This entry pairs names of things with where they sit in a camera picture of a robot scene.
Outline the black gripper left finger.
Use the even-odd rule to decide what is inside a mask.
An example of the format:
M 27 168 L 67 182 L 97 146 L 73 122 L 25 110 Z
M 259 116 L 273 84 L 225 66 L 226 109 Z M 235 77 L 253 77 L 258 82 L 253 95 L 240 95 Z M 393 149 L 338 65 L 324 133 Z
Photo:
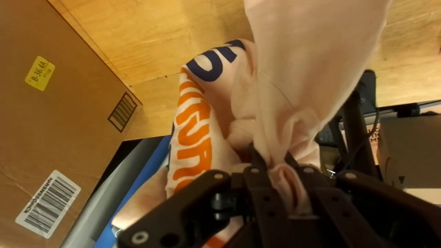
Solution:
M 261 153 L 254 148 L 254 145 L 248 146 L 250 153 L 250 174 L 255 177 L 266 177 L 268 175 L 268 166 Z

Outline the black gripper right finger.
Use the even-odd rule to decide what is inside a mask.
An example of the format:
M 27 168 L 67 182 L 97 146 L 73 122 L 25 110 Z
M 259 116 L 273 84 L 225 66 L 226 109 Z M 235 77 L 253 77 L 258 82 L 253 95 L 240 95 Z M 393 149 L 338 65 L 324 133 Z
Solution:
M 305 175 L 304 167 L 294 159 L 294 156 L 290 152 L 287 152 L 286 155 L 286 163 L 295 170 L 299 178 Z

